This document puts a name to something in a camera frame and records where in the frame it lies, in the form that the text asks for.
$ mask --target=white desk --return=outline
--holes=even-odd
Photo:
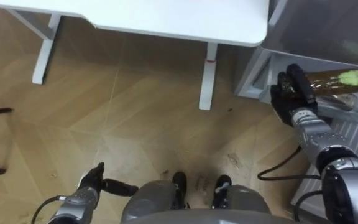
[[[33,83],[42,84],[60,16],[84,17],[96,28],[208,43],[200,104],[210,110],[218,44],[259,45],[267,34],[269,0],[0,0],[43,38]],[[32,12],[51,14],[48,27]]]

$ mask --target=robot forearm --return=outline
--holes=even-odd
[[[93,210],[97,206],[98,198],[98,192],[91,187],[78,189],[64,200],[48,224],[91,223]]]
[[[300,146],[321,174],[327,218],[358,224],[358,157],[343,136],[308,108],[293,111],[292,124]]]

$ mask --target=white tabletop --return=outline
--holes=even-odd
[[[253,47],[269,0],[0,0],[0,8],[84,17],[100,29]]]

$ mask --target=black cord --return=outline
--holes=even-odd
[[[281,163],[279,163],[276,166],[273,166],[272,168],[269,168],[267,170],[264,170],[260,173],[258,173],[258,179],[259,180],[263,180],[263,181],[277,181],[277,180],[298,180],[298,179],[316,179],[316,180],[321,180],[321,177],[318,175],[288,175],[288,176],[284,176],[284,177],[263,177],[263,175],[268,174],[270,172],[273,172],[275,170],[277,170],[278,168],[284,166],[288,161],[290,161],[291,159],[293,159],[296,155],[299,154],[299,152],[302,150],[301,146],[298,146],[298,148],[296,149],[295,152],[293,152],[288,158],[284,159],[284,161],[282,161]],[[293,215],[294,215],[294,219],[296,222],[299,222],[299,207],[302,204],[302,202],[304,200],[306,200],[308,197],[314,196],[314,195],[319,195],[319,194],[323,194],[322,191],[320,190],[316,190],[316,191],[312,191],[312,192],[308,192],[304,195],[302,195],[298,201],[295,204],[294,210],[293,210]]]
[[[297,180],[297,179],[316,179],[316,180],[319,180],[320,176],[318,176],[318,175],[288,175],[288,176],[284,176],[284,177],[263,177],[263,175],[268,174],[270,172],[273,172],[273,171],[277,170],[278,168],[284,166],[288,161],[290,161],[296,155],[298,155],[298,153],[301,150],[302,150],[301,146],[298,146],[296,151],[293,154],[291,154],[288,158],[286,158],[284,161],[282,161],[281,163],[279,163],[276,166],[273,166],[272,168],[269,168],[269,169],[267,169],[265,171],[262,171],[262,172],[258,173],[258,179],[259,180],[264,180],[264,181]]]
[[[315,196],[315,195],[321,195],[323,194],[323,191],[322,190],[315,190],[315,191],[312,191],[312,192],[308,192],[304,195],[302,195],[298,201],[296,202],[295,204],[295,208],[293,209],[293,218],[296,222],[300,222],[300,219],[299,219],[299,207],[301,206],[302,202],[312,196]]]
[[[31,224],[35,224],[35,220],[37,219],[38,214],[40,213],[41,209],[46,206],[49,203],[52,202],[56,202],[60,200],[60,197],[64,197],[62,195],[56,195],[54,197],[51,197],[50,199],[46,199],[46,201],[42,202],[42,204],[37,208],[37,210],[35,211],[32,219],[31,219]]]

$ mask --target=black robotic glove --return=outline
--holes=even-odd
[[[278,76],[289,76],[291,74],[280,72]],[[302,97],[286,97],[282,94],[281,85],[272,85],[270,87],[271,103],[278,117],[283,123],[292,126],[292,114],[291,112],[298,108],[309,108],[312,112],[317,114],[317,103],[308,103],[305,98]]]
[[[118,180],[103,179],[103,173],[104,163],[101,162],[81,179],[78,189],[91,187],[95,189],[99,195],[100,191],[104,190],[107,193],[124,197],[133,196],[139,189],[137,186],[125,184]]]
[[[97,167],[91,169],[82,179],[78,189],[83,187],[91,187],[100,194],[100,191],[104,188],[103,181],[104,163],[101,162]]]

